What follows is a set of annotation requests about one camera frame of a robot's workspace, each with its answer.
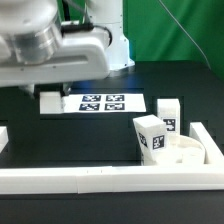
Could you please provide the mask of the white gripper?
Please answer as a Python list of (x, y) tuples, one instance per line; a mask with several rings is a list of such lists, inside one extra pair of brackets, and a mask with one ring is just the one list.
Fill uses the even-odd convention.
[(109, 32), (101, 28), (66, 33), (59, 50), (42, 64), (0, 63), (0, 87), (20, 86), (20, 90), (34, 98), (34, 84), (67, 82), (61, 85), (60, 94), (68, 96), (72, 81), (103, 79), (109, 75), (106, 49), (110, 41)]

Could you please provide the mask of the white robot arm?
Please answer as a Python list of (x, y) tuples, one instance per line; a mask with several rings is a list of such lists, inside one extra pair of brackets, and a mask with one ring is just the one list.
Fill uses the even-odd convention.
[(62, 0), (83, 14), (60, 18), (57, 0), (0, 0), (0, 87), (33, 94), (56, 84), (66, 94), (74, 81), (104, 79), (131, 67), (123, 33), (123, 0)]

